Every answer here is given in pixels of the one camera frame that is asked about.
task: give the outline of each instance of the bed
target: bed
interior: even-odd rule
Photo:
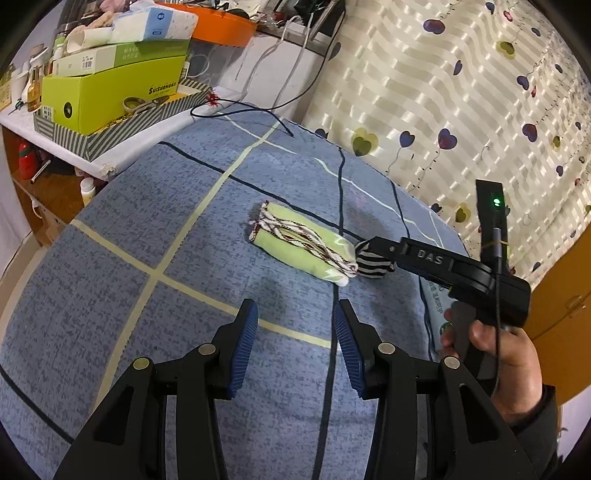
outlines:
[[[286,123],[293,138],[264,112],[196,121],[112,181],[45,255],[0,348],[0,421],[41,479],[135,358],[183,356],[244,298],[258,303],[258,333],[243,388],[217,403],[230,478],[363,477],[376,403],[357,398],[331,356],[333,302],[349,299],[383,339],[425,359],[436,357],[441,305],[427,308],[430,286],[402,270],[338,288],[293,269],[248,242],[249,221],[271,200],[353,243],[410,236],[465,249],[386,176]],[[169,479],[174,418],[170,402]],[[422,417],[419,427],[422,443]],[[417,465],[424,475],[422,446]]]

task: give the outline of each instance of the orange furniture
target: orange furniture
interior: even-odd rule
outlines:
[[[525,325],[540,357],[544,382],[563,404],[591,384],[591,229],[533,291]]]

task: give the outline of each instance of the white bottle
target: white bottle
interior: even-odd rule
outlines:
[[[94,179],[88,178],[80,182],[80,193],[82,194],[82,202],[84,206],[88,205],[92,197],[96,195],[96,187]]]

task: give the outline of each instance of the orange tray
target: orange tray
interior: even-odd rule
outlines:
[[[231,47],[246,47],[256,32],[256,23],[237,15],[198,5],[164,4],[164,7],[191,12],[199,17],[192,37]]]

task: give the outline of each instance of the black and white striped fabric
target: black and white striped fabric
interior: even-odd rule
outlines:
[[[355,257],[357,259],[357,274],[368,278],[382,278],[386,273],[393,272],[396,264],[380,257],[369,250],[369,240],[355,245]]]

